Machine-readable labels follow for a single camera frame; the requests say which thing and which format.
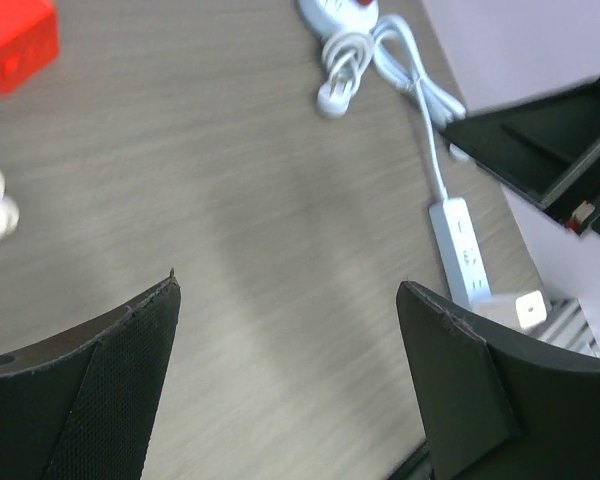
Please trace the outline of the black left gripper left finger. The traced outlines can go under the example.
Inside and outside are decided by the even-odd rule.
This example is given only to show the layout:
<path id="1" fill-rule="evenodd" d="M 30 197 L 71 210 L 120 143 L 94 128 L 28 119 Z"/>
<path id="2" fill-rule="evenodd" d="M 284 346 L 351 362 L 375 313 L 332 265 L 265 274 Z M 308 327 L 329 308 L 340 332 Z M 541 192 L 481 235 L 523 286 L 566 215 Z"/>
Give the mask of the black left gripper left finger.
<path id="1" fill-rule="evenodd" d="M 0 479 L 138 479 L 181 305 L 173 275 L 0 355 Z"/>

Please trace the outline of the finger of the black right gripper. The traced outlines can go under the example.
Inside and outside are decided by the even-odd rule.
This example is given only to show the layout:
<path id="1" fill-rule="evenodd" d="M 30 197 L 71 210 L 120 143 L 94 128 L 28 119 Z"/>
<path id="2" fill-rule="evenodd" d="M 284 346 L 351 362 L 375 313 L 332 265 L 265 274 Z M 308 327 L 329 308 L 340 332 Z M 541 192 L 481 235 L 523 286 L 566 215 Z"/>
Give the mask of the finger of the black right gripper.
<path id="1" fill-rule="evenodd" d="M 600 76 L 471 114 L 442 135 L 554 222 L 600 235 Z"/>

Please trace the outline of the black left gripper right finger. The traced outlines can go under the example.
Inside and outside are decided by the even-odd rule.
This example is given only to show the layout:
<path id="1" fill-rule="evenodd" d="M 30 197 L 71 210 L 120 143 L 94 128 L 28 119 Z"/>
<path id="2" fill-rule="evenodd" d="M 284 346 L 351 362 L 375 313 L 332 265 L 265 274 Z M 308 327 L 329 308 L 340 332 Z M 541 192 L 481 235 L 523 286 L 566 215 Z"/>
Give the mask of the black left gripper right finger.
<path id="1" fill-rule="evenodd" d="M 396 306 L 425 438 L 399 479 L 600 479 L 600 358 L 403 282 Z"/>

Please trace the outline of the white cube charger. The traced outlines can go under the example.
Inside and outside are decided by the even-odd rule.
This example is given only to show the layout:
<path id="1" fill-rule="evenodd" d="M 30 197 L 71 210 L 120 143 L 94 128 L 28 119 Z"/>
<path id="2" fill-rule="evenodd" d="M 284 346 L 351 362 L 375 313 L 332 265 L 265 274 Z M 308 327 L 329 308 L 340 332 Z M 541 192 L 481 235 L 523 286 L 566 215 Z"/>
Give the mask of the white cube charger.
<path id="1" fill-rule="evenodd" d="M 545 298 L 540 290 L 493 295 L 474 301 L 471 309 L 481 317 L 519 332 L 537 327 L 548 316 Z"/>

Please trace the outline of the orange-red cube socket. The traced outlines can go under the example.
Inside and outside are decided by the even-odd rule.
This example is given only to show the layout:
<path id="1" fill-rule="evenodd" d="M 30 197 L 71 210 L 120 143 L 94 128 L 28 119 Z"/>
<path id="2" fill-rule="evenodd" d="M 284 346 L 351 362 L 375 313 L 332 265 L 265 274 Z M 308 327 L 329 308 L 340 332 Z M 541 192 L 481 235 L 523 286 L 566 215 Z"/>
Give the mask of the orange-red cube socket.
<path id="1" fill-rule="evenodd" d="M 59 53 L 57 9 L 42 0 L 0 0 L 0 94 L 8 94 Z"/>

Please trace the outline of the light blue power strip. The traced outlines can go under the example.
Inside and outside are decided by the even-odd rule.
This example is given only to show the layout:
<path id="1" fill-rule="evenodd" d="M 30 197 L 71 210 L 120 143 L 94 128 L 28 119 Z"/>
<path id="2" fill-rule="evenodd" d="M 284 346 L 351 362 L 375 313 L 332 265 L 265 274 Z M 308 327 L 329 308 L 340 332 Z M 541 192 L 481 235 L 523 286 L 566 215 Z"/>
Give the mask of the light blue power strip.
<path id="1" fill-rule="evenodd" d="M 463 198 L 443 200 L 429 208 L 429 216 L 451 299 L 471 310 L 491 296 L 491 289 L 467 203 Z"/>

